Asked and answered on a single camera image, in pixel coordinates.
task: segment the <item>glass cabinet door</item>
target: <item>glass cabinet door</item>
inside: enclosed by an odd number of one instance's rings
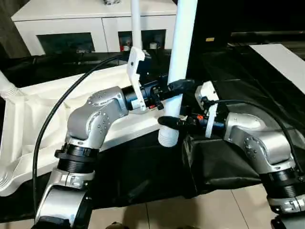
[[[118,32],[120,51],[129,51],[132,47],[132,32]],[[148,49],[164,49],[165,48],[166,30],[143,30],[142,31],[142,47]]]
[[[65,52],[108,52],[102,19],[17,21],[31,55]]]
[[[175,15],[142,16],[143,49],[172,49]],[[132,46],[130,17],[103,18],[109,52],[128,51]]]

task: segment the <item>pipe end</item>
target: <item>pipe end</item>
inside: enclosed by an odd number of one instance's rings
[[[159,131],[158,141],[164,147],[173,147],[178,143],[179,131],[162,126]]]

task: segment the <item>white plastic pipe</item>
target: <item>white plastic pipe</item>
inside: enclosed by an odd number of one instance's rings
[[[132,10],[132,45],[142,49],[140,0],[131,1]]]
[[[179,0],[176,17],[173,49],[171,55],[168,83],[185,79],[189,61],[191,42],[198,0]],[[165,116],[178,117],[180,114],[182,94],[166,100]],[[179,132],[161,126],[158,140],[162,146],[172,147],[177,144]]]
[[[18,92],[18,88],[12,84],[5,75],[0,71],[0,96],[6,99],[15,95]]]

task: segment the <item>tile floor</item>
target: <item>tile floor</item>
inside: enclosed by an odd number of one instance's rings
[[[126,208],[92,213],[89,229],[104,229],[122,222],[130,229],[271,229],[275,214],[261,185],[236,190],[217,190],[193,199],[172,198]],[[0,229],[29,229],[32,220],[0,224]]]

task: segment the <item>black cable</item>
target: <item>black cable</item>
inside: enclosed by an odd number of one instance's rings
[[[285,125],[283,124],[283,122],[281,121],[281,119],[275,115],[273,112],[271,112],[270,110],[268,110],[267,108],[261,106],[261,105],[258,105],[256,103],[253,103],[253,102],[250,102],[250,101],[246,101],[246,100],[239,100],[239,99],[221,99],[221,100],[217,100],[217,101],[209,101],[208,104],[209,105],[214,105],[214,104],[248,104],[248,105],[252,105],[252,106],[255,106],[263,111],[265,111],[268,115],[270,115],[276,122],[277,124],[280,126],[280,128],[282,129],[285,137],[287,138],[287,141],[290,145],[290,148],[291,148],[291,154],[292,156],[294,157],[294,160],[295,160],[295,164],[300,172],[301,175],[304,174],[302,168],[301,168],[301,165],[299,163],[299,161],[297,160],[297,157],[296,157],[296,153],[295,153],[295,148],[294,148],[294,145],[293,145],[293,142],[292,142],[292,139],[288,133],[288,130],[286,129]]]
[[[62,104],[62,102],[68,97],[68,95],[85,79],[87,78],[87,76],[89,76],[92,72],[94,72],[95,70],[97,70],[98,68],[102,67],[103,65],[117,60],[121,55],[116,55],[113,56],[107,60],[104,60],[102,62],[100,62],[98,65],[96,65],[94,68],[92,68],[91,70],[89,70],[87,73],[85,73],[82,77],[80,77],[63,95],[62,97],[57,101],[57,103],[55,104],[55,106],[52,108],[52,110],[50,111],[48,117],[46,118],[46,120],[44,121],[44,124],[38,134],[37,140],[36,140],[36,144],[35,144],[35,149],[34,149],[34,153],[33,153],[33,171],[32,171],[32,177],[33,177],[33,201],[34,201],[34,213],[36,215],[37,213],[37,209],[38,209],[38,203],[37,203],[37,161],[38,161],[38,152],[39,152],[39,147],[41,144],[41,140],[43,137],[43,134],[45,132],[45,130],[47,129],[51,119],[53,118],[55,112],[58,110],[58,108],[60,107],[60,105]]]

